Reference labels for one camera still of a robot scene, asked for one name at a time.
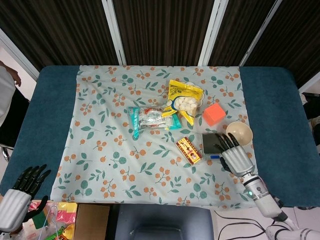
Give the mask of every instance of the beige bowl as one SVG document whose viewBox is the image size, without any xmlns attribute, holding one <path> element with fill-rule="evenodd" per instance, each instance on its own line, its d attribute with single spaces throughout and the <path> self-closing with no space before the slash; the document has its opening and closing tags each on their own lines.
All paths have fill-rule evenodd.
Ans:
<svg viewBox="0 0 320 240">
<path fill-rule="evenodd" d="M 241 146 L 250 144 L 254 136 L 251 128 L 241 121 L 234 121 L 230 123 L 225 132 L 227 135 L 228 133 L 233 134 Z"/>
</svg>

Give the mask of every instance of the orange cube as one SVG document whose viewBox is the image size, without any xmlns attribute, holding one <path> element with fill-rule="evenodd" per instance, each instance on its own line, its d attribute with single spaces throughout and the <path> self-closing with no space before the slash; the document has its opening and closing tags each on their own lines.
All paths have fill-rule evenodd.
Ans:
<svg viewBox="0 0 320 240">
<path fill-rule="evenodd" d="M 209 126 L 217 124 L 226 116 L 225 111 L 218 103 L 207 107 L 203 112 L 203 118 Z"/>
</svg>

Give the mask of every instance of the dark curtain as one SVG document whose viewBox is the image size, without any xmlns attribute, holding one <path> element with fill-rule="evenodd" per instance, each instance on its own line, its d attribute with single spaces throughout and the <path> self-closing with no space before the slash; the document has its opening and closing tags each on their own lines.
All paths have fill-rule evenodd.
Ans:
<svg viewBox="0 0 320 240">
<path fill-rule="evenodd" d="M 117 65 L 101 0 L 1 0 L 0 27 L 40 71 Z"/>
<path fill-rule="evenodd" d="M 128 65 L 198 64 L 214 0 L 115 0 Z"/>
<path fill-rule="evenodd" d="M 320 71 L 320 1 L 283 0 L 246 66 L 289 69 L 301 87 Z"/>
<path fill-rule="evenodd" d="M 238 66 L 275 0 L 229 0 L 209 66 Z"/>
</svg>

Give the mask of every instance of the metal chair leg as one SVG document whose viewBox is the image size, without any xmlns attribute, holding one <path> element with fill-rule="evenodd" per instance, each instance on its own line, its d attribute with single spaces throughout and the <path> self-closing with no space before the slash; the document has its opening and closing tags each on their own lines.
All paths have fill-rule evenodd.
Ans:
<svg viewBox="0 0 320 240">
<path fill-rule="evenodd" d="M 8 149 L 4 146 L 1 147 L 1 150 L 2 150 L 2 155 L 4 157 L 4 160 L 6 160 L 7 162 L 9 162 L 10 160 L 10 155 L 8 153 Z"/>
</svg>

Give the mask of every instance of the yellow snack bag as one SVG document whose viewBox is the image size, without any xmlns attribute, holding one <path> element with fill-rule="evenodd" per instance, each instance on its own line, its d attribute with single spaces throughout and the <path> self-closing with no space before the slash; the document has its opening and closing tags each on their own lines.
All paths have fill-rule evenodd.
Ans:
<svg viewBox="0 0 320 240">
<path fill-rule="evenodd" d="M 170 80 L 168 101 L 162 112 L 162 117 L 180 112 L 191 126 L 193 126 L 196 110 L 203 92 L 204 91 L 197 86 Z"/>
</svg>

